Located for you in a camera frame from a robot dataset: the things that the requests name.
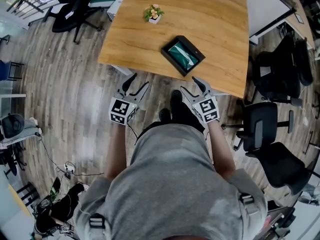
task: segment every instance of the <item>black pants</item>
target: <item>black pants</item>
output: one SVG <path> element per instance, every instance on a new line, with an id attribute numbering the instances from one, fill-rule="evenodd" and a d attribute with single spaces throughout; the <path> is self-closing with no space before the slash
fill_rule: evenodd
<path id="1" fill-rule="evenodd" d="M 51 217 L 62 222 L 66 222 L 72 218 L 74 210 L 79 202 L 78 194 L 84 190 L 85 188 L 81 183 L 75 184 L 64 198 L 53 205 L 51 208 Z"/>
<path id="2" fill-rule="evenodd" d="M 171 109 L 172 119 L 160 121 L 160 122 L 153 122 L 142 131 L 138 139 L 151 128 L 157 127 L 157 126 L 163 126 L 167 124 L 181 124 L 181 125 L 192 126 L 202 134 L 204 133 L 205 128 L 202 126 L 198 118 L 191 112 L 191 110 L 188 108 L 188 106 L 185 103 L 183 103 L 182 101 L 171 102 L 170 107 L 171 107 L 170 109 Z"/>

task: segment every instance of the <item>black shoe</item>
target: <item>black shoe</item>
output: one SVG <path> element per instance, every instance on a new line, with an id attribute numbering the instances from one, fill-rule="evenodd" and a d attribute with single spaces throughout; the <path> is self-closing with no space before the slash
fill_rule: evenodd
<path id="1" fill-rule="evenodd" d="M 173 90 L 171 93 L 170 103 L 172 102 L 182 102 L 182 93 L 179 90 Z"/>
<path id="2" fill-rule="evenodd" d="M 159 112 L 159 119 L 161 122 L 168 122 L 171 120 L 171 114 L 169 109 L 163 108 Z"/>

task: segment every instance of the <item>wooden floor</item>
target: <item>wooden floor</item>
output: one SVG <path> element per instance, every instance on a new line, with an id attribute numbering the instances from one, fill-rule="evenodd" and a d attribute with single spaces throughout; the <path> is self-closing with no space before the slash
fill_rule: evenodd
<path id="1" fill-rule="evenodd" d="M 46 23 L 34 22 L 26 34 L 12 38 L 8 45 L 2 43 L 0 47 L 1 60 L 25 64 L 21 71 L 23 80 L 15 83 L 14 90 L 16 93 L 25 93 L 26 99 L 18 99 L 13 106 L 14 111 L 23 114 L 26 119 L 38 119 L 49 156 L 58 165 L 67 161 L 74 163 L 76 174 L 98 174 L 103 171 L 112 127 L 108 118 L 109 102 L 115 94 L 117 82 L 123 77 L 111 66 L 97 63 L 105 34 L 111 24 L 108 17 L 98 12 L 91 18 L 91 22 L 101 22 L 105 30 L 96 32 L 84 26 L 80 31 L 80 45 L 72 43 L 74 30 L 52 33 L 53 19 L 49 19 Z M 256 56 L 263 50 L 273 51 L 280 40 L 279 33 L 274 30 L 260 39 L 260 45 L 250 47 L 250 53 Z M 320 89 L 319 71 L 314 61 L 312 70 L 314 84 L 303 89 L 301 93 L 305 110 L 288 104 L 278 105 L 279 121 L 288 118 L 289 110 L 294 111 L 294 130 L 287 134 L 286 128 L 280 128 L 277 141 L 284 143 L 306 165 L 316 156 L 316 151 L 312 148 L 306 155 L 302 153 L 307 146 L 309 131 L 317 129 L 314 142 L 318 141 L 319 136 L 319 122 L 314 119 L 310 106 L 314 101 L 314 90 Z M 143 71 L 137 72 L 138 76 L 132 84 L 133 90 L 137 90 L 145 81 L 150 82 L 141 108 L 131 123 L 137 133 L 158 120 L 158 112 L 168 105 L 168 98 L 173 89 L 184 86 L 192 92 L 199 92 L 191 82 Z M 251 97 L 253 87 L 249 80 L 247 92 Z M 235 97 L 218 97 L 218 103 L 221 123 L 241 122 L 241 110 L 236 106 Z M 304 115 L 308 119 L 308 126 L 303 125 Z M 224 132 L 232 146 L 236 130 L 226 129 Z M 126 138 L 129 161 L 136 142 L 129 128 Z M 28 164 L 24 173 L 25 180 L 32 182 L 44 197 L 56 176 L 61 178 L 63 174 L 56 173 L 55 166 L 49 161 L 43 145 L 37 138 L 25 141 L 25 147 L 24 160 Z M 258 160 L 244 156 L 243 150 L 233 155 L 237 168 L 244 168 L 270 197 L 283 205 L 290 205 L 295 201 L 289 188 L 275 189 L 269 186 Z M 93 179 L 94 176 L 73 176 L 71 181 L 63 179 L 62 193 L 66 193 L 68 186 L 76 181 L 89 184 Z"/>

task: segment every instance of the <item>person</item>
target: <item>person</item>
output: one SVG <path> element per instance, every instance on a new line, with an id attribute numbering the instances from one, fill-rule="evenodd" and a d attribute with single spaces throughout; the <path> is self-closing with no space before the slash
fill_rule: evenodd
<path id="1" fill-rule="evenodd" d="M 35 240 L 41 240 L 50 235 L 50 230 L 56 226 L 64 226 L 70 230 L 74 227 L 67 221 L 72 218 L 74 210 L 79 202 L 78 194 L 88 189 L 89 186 L 78 182 L 68 193 L 59 201 L 52 203 L 49 198 L 45 198 L 37 205 L 38 215 L 34 224 Z"/>
<path id="2" fill-rule="evenodd" d="M 126 129 L 114 124 L 104 177 L 95 179 L 74 212 L 81 240 L 250 240 L 267 216 L 264 194 L 236 169 L 219 122 L 204 127 L 174 90 L 170 111 L 139 136 L 126 166 Z M 101 231 L 92 227 L 100 219 Z"/>

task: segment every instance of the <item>strap buckle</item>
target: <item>strap buckle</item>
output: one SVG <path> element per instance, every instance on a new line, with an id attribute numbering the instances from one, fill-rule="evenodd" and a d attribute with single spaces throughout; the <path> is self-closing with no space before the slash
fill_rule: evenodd
<path id="1" fill-rule="evenodd" d="M 92 228 L 92 229 L 102 229 L 102 230 L 104 230 L 104 229 L 106 229 L 105 217 L 103 217 L 99 213 L 95 213 L 90 217 L 89 225 L 90 225 L 90 228 Z"/>
<path id="2" fill-rule="evenodd" d="M 247 194 L 247 193 L 242 193 L 240 195 L 240 201 L 245 206 L 246 211 L 248 212 L 249 216 L 254 215 L 259 212 L 257 206 L 255 205 L 255 200 L 252 195 Z"/>

